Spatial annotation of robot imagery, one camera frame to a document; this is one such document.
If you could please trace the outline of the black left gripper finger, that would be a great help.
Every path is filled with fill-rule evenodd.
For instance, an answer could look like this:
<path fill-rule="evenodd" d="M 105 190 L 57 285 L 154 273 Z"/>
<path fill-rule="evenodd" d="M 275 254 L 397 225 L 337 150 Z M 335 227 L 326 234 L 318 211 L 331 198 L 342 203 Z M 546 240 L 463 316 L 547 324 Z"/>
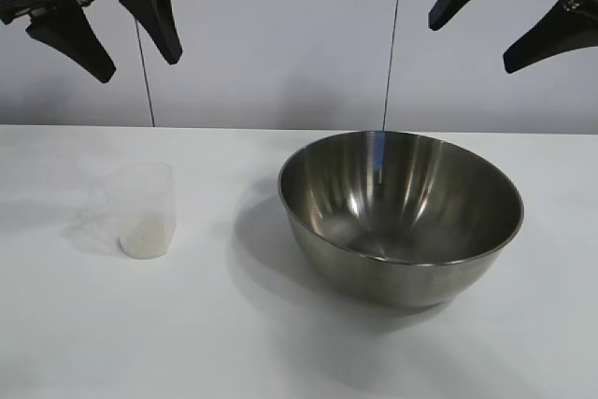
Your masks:
<path fill-rule="evenodd" d="M 169 64 L 182 56 L 171 0 L 119 0 L 145 29 L 158 51 Z"/>
<path fill-rule="evenodd" d="M 26 33 L 70 58 L 101 83 L 108 83 L 116 72 L 77 1 L 32 11 Z"/>

